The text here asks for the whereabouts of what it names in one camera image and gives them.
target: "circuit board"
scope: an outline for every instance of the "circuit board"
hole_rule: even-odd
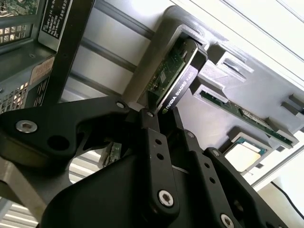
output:
[[[260,147],[260,146],[258,146],[256,144],[254,144],[253,142],[250,142],[250,141],[248,141],[248,140],[246,140],[246,139],[244,139],[242,137],[239,137],[238,140],[236,140],[234,142],[234,144],[243,144],[243,143],[249,143],[250,145],[253,145],[254,147],[258,148],[260,150],[258,152],[258,154],[260,154],[260,155],[263,155],[263,154],[265,154],[267,152],[267,149],[262,148],[262,147]]]
[[[166,94],[170,85],[175,81],[185,61],[176,48],[172,48],[168,56],[160,63],[153,78],[146,86],[145,91],[151,91],[157,95],[159,100]]]
[[[224,109],[225,111],[233,114],[234,116],[238,117],[239,119],[245,121],[246,123],[252,125],[253,127],[263,131],[265,134],[269,135],[270,137],[274,137],[280,142],[287,144],[292,147],[292,141],[283,137],[282,135],[278,134],[277,132],[273,131],[271,127],[262,119],[256,117],[249,111],[243,109],[242,107],[238,106],[237,104],[228,101],[224,103],[212,95],[206,93],[205,91],[201,91],[200,93],[202,98],[209,100],[210,102],[214,103],[215,105],[219,106],[220,108]]]
[[[36,14],[38,0],[4,0],[0,2],[0,18]]]

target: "ventilation grille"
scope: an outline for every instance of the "ventilation grille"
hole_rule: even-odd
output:
[[[0,46],[30,36],[31,25],[18,25],[7,28],[0,28]]]
[[[0,114],[24,107],[29,83],[21,85],[0,100]]]

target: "silver screw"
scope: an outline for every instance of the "silver screw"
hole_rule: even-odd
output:
[[[149,116],[151,116],[151,117],[154,117],[154,115],[153,115],[152,113],[150,113],[150,112],[147,112],[147,114],[148,114]]]
[[[174,203],[173,197],[169,192],[165,190],[161,190],[158,193],[158,199],[161,202],[161,204],[164,205],[165,207],[169,208],[173,206]]]
[[[229,218],[227,215],[221,214],[220,219],[222,220],[222,223],[224,224],[225,227],[234,228],[234,224],[233,224],[231,218]]]
[[[219,152],[217,152],[216,150],[213,150],[212,152],[215,154],[215,156],[219,157]]]
[[[22,133],[33,133],[38,129],[38,127],[37,124],[32,121],[20,120],[16,123],[16,129]]]
[[[120,108],[124,108],[124,104],[123,103],[120,103],[120,102],[116,102],[116,105]]]
[[[192,132],[187,132],[187,135],[190,137],[190,138],[194,138],[194,134]]]

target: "label sticker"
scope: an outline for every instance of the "label sticker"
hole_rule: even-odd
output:
[[[71,0],[48,0],[42,31],[56,39],[60,38]]]
[[[30,85],[33,84],[34,82],[38,81],[40,78],[42,78],[43,76],[48,74],[52,70],[54,60],[55,60],[55,57],[52,57],[52,58],[44,61],[40,65],[36,66],[32,71],[32,75],[30,77],[29,84]]]

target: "black cable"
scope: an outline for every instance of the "black cable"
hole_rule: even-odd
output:
[[[290,205],[295,209],[295,211],[299,214],[299,216],[301,216],[301,218],[304,220],[304,216],[303,214],[299,211],[299,209],[294,205],[294,203],[291,201],[291,199],[289,198],[289,196],[287,195],[286,192],[284,192],[283,189],[281,189],[279,186],[277,186],[277,184],[275,184],[273,181],[271,182],[273,184],[273,186],[275,186],[281,193],[283,193],[283,195],[287,198],[288,202],[290,203]]]

